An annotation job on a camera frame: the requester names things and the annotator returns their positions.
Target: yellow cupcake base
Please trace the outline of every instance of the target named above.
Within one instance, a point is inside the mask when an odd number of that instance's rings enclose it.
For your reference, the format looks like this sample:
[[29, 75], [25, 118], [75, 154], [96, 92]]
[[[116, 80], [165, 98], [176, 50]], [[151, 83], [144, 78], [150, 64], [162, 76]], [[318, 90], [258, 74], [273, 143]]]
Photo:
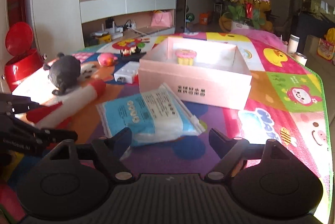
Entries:
[[193, 65], [193, 59], [192, 58], [178, 58], [178, 64]]

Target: pink gift bag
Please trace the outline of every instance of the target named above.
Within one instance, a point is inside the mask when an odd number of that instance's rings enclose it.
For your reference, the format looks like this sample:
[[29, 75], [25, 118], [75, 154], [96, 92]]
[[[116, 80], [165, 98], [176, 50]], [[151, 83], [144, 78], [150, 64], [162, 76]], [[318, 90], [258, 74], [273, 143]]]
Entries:
[[152, 27], [172, 27], [172, 14], [171, 12], [154, 12], [152, 14], [151, 26]]

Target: silver screw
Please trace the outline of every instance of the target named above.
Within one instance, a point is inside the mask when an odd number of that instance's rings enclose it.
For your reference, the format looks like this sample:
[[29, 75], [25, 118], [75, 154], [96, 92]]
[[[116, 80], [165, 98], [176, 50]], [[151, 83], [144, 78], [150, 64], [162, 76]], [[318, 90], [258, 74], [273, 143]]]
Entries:
[[209, 177], [211, 180], [221, 180], [223, 179], [224, 174], [221, 172], [213, 171], [213, 172], [208, 173], [207, 177]]
[[115, 174], [115, 177], [118, 180], [129, 180], [133, 177], [133, 175], [129, 172], [119, 172]]

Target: red trash can lid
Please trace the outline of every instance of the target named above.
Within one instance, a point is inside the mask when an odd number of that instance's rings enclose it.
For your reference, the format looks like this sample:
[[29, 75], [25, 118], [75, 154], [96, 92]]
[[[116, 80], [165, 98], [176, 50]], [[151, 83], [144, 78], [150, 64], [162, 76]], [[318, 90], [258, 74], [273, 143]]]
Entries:
[[33, 39], [31, 27], [25, 22], [17, 22], [7, 32], [6, 49], [12, 56], [19, 56], [31, 48]]

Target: blue package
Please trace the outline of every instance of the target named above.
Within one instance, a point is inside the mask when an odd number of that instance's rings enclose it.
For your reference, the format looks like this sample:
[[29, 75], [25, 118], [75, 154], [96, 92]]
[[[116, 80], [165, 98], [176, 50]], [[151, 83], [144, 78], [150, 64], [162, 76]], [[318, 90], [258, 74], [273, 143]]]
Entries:
[[124, 127], [133, 133], [131, 146], [200, 135], [205, 129], [180, 99], [163, 84], [159, 89], [97, 105], [106, 136]]

